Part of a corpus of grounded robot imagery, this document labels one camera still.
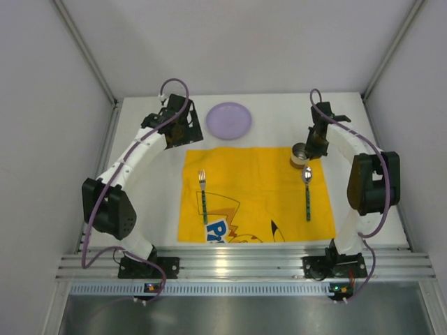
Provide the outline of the spoon with teal handle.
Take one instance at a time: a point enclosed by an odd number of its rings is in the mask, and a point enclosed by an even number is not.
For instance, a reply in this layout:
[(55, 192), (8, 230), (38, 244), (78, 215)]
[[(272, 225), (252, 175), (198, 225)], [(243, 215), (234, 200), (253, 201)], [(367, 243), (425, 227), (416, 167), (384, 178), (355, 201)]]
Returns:
[(312, 180), (312, 169), (308, 165), (303, 167), (302, 180), (305, 184), (306, 219), (308, 222), (310, 222), (310, 220), (312, 218), (312, 213), (311, 213), (311, 200), (310, 200), (309, 184), (310, 184), (310, 181)]

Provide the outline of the yellow cartoon print cloth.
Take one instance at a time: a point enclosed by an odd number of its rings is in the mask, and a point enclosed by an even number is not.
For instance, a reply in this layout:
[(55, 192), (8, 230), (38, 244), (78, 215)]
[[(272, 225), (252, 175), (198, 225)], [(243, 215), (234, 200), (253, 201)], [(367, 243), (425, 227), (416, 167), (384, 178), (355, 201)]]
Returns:
[[(312, 218), (305, 184), (287, 147), (188, 150), (182, 173), (177, 239), (189, 243), (283, 243), (336, 235), (323, 166), (311, 161)], [(203, 223), (198, 172), (206, 174), (208, 224)]]

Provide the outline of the fork with teal handle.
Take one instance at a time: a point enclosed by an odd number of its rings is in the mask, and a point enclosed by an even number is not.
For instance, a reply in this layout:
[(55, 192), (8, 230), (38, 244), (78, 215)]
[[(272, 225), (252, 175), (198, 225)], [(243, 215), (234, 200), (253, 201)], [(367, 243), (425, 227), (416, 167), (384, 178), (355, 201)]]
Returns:
[(201, 199), (202, 199), (202, 210), (203, 210), (203, 223), (204, 225), (208, 224), (207, 219), (207, 203), (206, 203), (206, 194), (205, 194), (205, 187), (206, 187), (206, 174), (204, 170), (200, 170), (198, 172), (198, 180), (200, 184), (201, 189)]

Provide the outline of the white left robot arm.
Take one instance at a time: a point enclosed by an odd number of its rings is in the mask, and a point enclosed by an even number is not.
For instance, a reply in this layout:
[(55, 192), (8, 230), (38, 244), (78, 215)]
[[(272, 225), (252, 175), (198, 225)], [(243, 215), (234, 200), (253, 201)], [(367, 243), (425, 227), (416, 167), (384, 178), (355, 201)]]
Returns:
[(171, 94), (157, 113), (147, 115), (135, 138), (124, 153), (96, 179), (82, 185), (82, 206), (91, 231), (115, 239), (115, 246), (139, 262), (154, 262), (156, 249), (137, 228), (137, 213), (128, 188), (142, 176), (148, 165), (162, 151), (203, 140), (194, 102)]

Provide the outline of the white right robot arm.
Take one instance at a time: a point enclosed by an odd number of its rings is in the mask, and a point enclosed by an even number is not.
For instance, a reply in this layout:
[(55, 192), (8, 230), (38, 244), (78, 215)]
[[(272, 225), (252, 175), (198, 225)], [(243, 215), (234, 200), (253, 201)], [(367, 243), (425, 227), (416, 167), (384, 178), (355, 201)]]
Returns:
[(311, 114), (314, 125), (305, 143), (307, 158), (327, 156), (332, 145), (351, 164), (346, 190), (350, 209), (332, 242), (338, 254), (356, 255), (364, 240), (379, 233), (389, 209), (400, 201), (400, 158), (345, 126), (350, 119), (332, 113), (329, 102), (312, 103)]

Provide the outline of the purple plastic plate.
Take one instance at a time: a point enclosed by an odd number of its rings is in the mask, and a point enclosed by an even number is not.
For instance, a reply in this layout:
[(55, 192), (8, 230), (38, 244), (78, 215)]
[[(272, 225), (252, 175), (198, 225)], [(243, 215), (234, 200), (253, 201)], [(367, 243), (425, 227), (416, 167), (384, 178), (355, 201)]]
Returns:
[(236, 140), (249, 132), (252, 115), (239, 103), (225, 102), (209, 110), (205, 123), (211, 135), (221, 140)]

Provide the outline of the black right arm base bracket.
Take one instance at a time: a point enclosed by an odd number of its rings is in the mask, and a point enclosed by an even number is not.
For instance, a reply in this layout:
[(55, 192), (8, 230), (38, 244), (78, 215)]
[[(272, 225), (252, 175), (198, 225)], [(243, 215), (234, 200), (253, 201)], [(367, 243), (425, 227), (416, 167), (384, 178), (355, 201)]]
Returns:
[(341, 256), (330, 260), (325, 256), (307, 256), (302, 259), (305, 278), (322, 281), (327, 278), (366, 278), (367, 270), (361, 254)]

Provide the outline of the black left arm base bracket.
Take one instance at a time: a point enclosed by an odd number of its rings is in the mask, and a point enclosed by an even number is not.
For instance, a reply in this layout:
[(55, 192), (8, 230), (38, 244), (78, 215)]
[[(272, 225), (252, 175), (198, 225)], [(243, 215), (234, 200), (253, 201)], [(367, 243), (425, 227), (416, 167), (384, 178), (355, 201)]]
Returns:
[[(160, 267), (167, 279), (177, 279), (179, 274), (178, 257), (158, 257), (156, 265)], [(146, 263), (124, 256), (119, 263), (119, 279), (161, 279), (162, 273)]]

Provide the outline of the metal cup with brown base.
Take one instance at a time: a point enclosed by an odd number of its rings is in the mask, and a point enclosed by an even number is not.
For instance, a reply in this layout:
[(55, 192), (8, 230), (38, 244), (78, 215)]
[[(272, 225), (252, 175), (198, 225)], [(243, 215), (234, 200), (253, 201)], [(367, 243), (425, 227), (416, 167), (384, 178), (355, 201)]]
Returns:
[(299, 142), (292, 146), (290, 164), (293, 168), (302, 170), (309, 162), (309, 157), (305, 150), (305, 143)]

